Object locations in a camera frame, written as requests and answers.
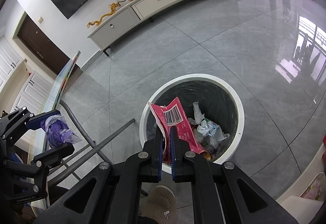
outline drawer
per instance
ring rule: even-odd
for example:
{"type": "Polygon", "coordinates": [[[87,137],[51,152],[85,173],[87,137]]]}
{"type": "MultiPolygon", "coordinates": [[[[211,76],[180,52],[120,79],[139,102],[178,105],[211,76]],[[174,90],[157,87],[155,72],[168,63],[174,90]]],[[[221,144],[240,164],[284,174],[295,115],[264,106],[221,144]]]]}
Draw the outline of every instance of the drawer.
{"type": "Polygon", "coordinates": [[[98,30],[92,38],[102,48],[105,48],[112,40],[124,33],[137,22],[138,21],[134,18],[130,10],[124,10],[98,30]]]}
{"type": "Polygon", "coordinates": [[[134,7],[145,18],[175,1],[177,0],[142,0],[135,4],[134,7]]]}

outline gray drawer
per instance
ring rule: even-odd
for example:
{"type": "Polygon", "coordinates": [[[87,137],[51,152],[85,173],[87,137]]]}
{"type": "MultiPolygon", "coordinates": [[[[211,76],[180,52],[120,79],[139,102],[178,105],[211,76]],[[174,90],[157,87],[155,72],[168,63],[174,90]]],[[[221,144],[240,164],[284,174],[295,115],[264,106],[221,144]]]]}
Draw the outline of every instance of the gray drawer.
{"type": "Polygon", "coordinates": [[[135,25],[138,21],[139,20],[135,19],[130,10],[126,9],[98,30],[92,38],[102,48],[105,48],[111,41],[135,25]]]}

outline metal screw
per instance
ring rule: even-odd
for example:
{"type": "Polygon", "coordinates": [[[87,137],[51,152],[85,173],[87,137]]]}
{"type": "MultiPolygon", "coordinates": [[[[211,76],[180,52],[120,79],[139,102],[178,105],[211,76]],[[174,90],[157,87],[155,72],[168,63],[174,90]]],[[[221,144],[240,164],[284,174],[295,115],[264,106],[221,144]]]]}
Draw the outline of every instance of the metal screw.
{"type": "Polygon", "coordinates": [[[140,157],[141,159],[145,159],[148,157],[148,153],[146,151],[139,152],[138,157],[140,157]]]}
{"type": "Polygon", "coordinates": [[[194,153],[193,151],[187,151],[185,153],[185,156],[188,158],[193,158],[196,155],[196,153],[194,153]]]}
{"type": "Polygon", "coordinates": [[[228,170],[232,170],[234,168],[234,163],[227,161],[226,163],[224,163],[224,167],[228,170]]]}
{"type": "Polygon", "coordinates": [[[98,167],[101,169],[101,170],[106,170],[107,168],[110,167],[110,163],[108,163],[107,161],[103,161],[101,162],[98,167]]]}

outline person's foot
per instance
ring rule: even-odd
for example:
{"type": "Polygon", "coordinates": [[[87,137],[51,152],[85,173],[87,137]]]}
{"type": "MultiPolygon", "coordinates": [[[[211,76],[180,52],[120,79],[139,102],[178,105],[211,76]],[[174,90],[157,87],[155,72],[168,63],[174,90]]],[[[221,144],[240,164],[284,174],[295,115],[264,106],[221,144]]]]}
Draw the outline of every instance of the person's foot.
{"type": "Polygon", "coordinates": [[[175,223],[177,206],[172,191],[166,186],[157,186],[148,196],[143,216],[158,224],[175,223]]]}

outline cabinet leg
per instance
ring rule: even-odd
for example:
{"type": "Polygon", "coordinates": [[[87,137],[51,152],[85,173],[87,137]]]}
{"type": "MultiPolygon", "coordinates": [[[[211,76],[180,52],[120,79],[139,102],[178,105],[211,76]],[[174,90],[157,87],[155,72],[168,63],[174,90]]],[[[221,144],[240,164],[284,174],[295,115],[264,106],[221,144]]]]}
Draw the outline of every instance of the cabinet leg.
{"type": "Polygon", "coordinates": [[[106,52],[106,50],[108,50],[109,48],[111,48],[111,46],[108,46],[106,49],[103,50],[103,53],[106,54],[107,57],[109,57],[109,54],[106,52]]]}

